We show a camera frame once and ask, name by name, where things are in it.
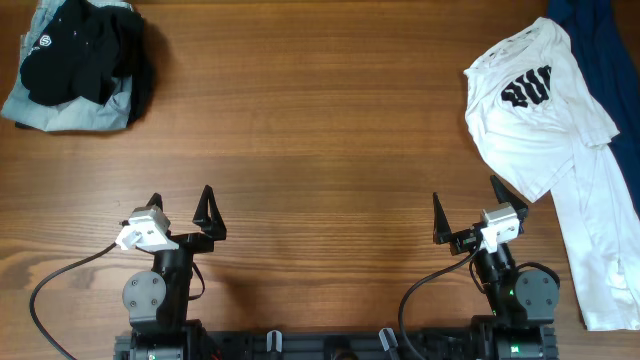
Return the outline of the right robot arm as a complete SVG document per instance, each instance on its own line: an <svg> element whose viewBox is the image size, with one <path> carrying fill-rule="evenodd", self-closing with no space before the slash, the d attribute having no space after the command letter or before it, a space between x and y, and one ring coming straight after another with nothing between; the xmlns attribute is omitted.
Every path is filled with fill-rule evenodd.
<svg viewBox="0 0 640 360"><path fill-rule="evenodd" d="M472 280L487 297L492 313L476 315L467 328L429 330L420 340L428 355L450 360L553 360L559 357L554 311L560 279L536 262L517 264L508 242L524 232L528 205L495 176L490 181L498 206L484 210L469 228L451 230L437 195L434 242L451 253L469 253Z"/></svg>

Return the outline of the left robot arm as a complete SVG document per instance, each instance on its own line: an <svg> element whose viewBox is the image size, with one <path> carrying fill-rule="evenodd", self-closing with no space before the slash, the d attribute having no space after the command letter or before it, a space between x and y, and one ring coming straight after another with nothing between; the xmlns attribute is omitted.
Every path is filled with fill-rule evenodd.
<svg viewBox="0 0 640 360"><path fill-rule="evenodd" d="M118 337L116 360L220 359L221 350L199 320L187 318L188 305L198 299L190 293L194 276L202 276L196 254L211 253L227 229L213 189L204 187L193 217L198 232L173 235L155 193L144 207L134 209L123 223L116 244L153 256L149 271L134 274L125 284L123 305L129 314L131 335Z"/></svg>

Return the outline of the white Puma t-shirt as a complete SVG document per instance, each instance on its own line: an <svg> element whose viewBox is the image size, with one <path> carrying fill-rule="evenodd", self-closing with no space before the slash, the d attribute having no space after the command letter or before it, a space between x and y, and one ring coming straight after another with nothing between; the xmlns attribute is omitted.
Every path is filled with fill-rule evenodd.
<svg viewBox="0 0 640 360"><path fill-rule="evenodd" d="M569 35L540 17L478 57L465 121L485 163L528 201L550 194L590 331L639 327L639 217Z"/></svg>

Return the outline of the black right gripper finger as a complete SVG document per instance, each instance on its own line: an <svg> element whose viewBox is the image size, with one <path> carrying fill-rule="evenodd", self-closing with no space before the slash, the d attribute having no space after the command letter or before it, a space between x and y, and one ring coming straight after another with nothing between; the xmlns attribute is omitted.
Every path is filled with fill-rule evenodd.
<svg viewBox="0 0 640 360"><path fill-rule="evenodd" d="M496 175L490 176L490 182L499 203L509 203L514 208L518 218L528 217L528 205L512 193Z"/></svg>
<svg viewBox="0 0 640 360"><path fill-rule="evenodd" d="M432 198L434 206L433 241L436 244L441 245L450 241L452 232L438 194L434 192Z"/></svg>

